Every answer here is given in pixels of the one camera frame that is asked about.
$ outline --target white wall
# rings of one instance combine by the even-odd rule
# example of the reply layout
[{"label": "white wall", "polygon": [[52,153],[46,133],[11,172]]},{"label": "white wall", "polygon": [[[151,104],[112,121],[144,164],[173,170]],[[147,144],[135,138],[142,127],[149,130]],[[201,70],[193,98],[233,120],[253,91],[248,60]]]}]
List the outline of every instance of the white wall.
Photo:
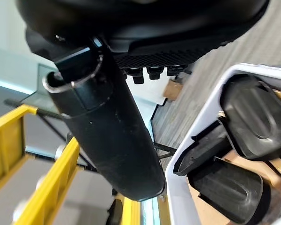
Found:
[{"label": "white wall", "polygon": [[0,49],[55,67],[53,62],[30,52],[25,40],[25,28],[15,0],[0,0]]},{"label": "white wall", "polygon": [[30,94],[37,89],[38,62],[0,49],[0,86]]}]

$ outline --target yellow metal frame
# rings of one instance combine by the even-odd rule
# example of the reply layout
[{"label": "yellow metal frame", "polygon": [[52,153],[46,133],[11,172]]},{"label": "yellow metal frame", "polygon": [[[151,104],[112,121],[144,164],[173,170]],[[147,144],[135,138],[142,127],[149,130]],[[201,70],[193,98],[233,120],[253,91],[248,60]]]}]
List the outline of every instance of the yellow metal frame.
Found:
[{"label": "yellow metal frame", "polygon": [[27,160],[23,135],[27,113],[36,114],[37,108],[22,105],[0,117],[0,189]]},{"label": "yellow metal frame", "polygon": [[77,171],[79,149],[78,142],[72,138],[39,189],[31,197],[15,225],[52,223]]},{"label": "yellow metal frame", "polygon": [[141,224],[141,203],[124,198],[121,225]]}]

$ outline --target black cylinder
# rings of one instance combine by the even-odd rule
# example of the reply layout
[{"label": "black cylinder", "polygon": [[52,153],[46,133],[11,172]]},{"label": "black cylinder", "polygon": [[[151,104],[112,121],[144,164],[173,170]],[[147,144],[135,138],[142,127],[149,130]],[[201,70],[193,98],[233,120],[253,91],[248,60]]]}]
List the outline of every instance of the black cylinder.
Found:
[{"label": "black cylinder", "polygon": [[80,146],[117,191],[142,201],[164,190],[150,134],[113,60],[101,56],[93,73],[68,84],[50,73],[44,86]]}]

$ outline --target white plastic bin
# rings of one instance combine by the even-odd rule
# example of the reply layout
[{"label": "white plastic bin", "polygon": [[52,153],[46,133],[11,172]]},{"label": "white plastic bin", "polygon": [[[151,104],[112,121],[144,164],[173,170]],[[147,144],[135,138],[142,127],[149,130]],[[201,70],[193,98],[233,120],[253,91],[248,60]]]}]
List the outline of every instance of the white plastic bin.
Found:
[{"label": "white plastic bin", "polygon": [[[266,82],[276,87],[281,87],[281,68],[278,67],[242,63],[230,67],[224,73],[165,171],[172,225],[200,225],[199,216],[188,187],[187,179],[186,177],[179,177],[173,173],[174,164],[181,153],[193,143],[191,137],[197,135],[216,120],[217,114],[221,110],[219,97],[222,85],[232,75],[241,73],[259,75]],[[281,218],[275,222],[275,225],[281,225]]]}]

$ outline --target wooden floor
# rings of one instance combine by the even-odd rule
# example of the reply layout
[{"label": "wooden floor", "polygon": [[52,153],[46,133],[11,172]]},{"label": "wooden floor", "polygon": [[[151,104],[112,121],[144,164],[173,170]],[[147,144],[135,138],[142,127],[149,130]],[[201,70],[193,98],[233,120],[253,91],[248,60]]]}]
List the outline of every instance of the wooden floor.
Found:
[{"label": "wooden floor", "polygon": [[[197,62],[178,100],[157,109],[155,141],[177,148],[224,71],[242,62],[281,65],[281,0],[271,0],[265,16],[245,35]],[[168,162],[163,159],[163,166]]]}]

